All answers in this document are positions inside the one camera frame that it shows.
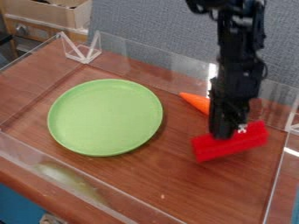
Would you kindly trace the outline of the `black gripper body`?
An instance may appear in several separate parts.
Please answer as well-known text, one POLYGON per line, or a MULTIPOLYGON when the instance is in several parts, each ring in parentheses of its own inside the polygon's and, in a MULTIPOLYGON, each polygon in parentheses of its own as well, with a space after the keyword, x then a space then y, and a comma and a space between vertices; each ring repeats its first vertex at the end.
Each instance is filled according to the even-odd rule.
POLYGON ((210 112, 248 113, 249 103, 258 97, 268 65, 262 59, 220 61, 220 73, 210 80, 210 112))

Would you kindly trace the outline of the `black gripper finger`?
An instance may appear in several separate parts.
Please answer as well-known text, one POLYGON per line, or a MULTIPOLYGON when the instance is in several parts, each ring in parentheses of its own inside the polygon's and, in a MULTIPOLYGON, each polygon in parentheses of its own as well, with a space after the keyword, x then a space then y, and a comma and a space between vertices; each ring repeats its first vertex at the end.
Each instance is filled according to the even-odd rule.
POLYGON ((218 102, 217 98, 213 96, 210 98, 210 133, 217 135, 218 130, 218 102))
POLYGON ((234 132, 248 125, 249 107, 218 106, 214 112, 214 137, 230 139, 234 132))

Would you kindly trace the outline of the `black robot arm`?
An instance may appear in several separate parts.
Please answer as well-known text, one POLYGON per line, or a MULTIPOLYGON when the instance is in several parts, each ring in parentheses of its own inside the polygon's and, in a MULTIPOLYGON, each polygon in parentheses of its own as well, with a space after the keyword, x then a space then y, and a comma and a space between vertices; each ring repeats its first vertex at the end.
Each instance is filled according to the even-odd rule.
POLYGON ((249 126, 250 101, 258 97, 268 64, 265 48, 268 0, 185 0, 193 13, 218 23, 220 73, 210 80, 210 133, 229 139, 249 126))

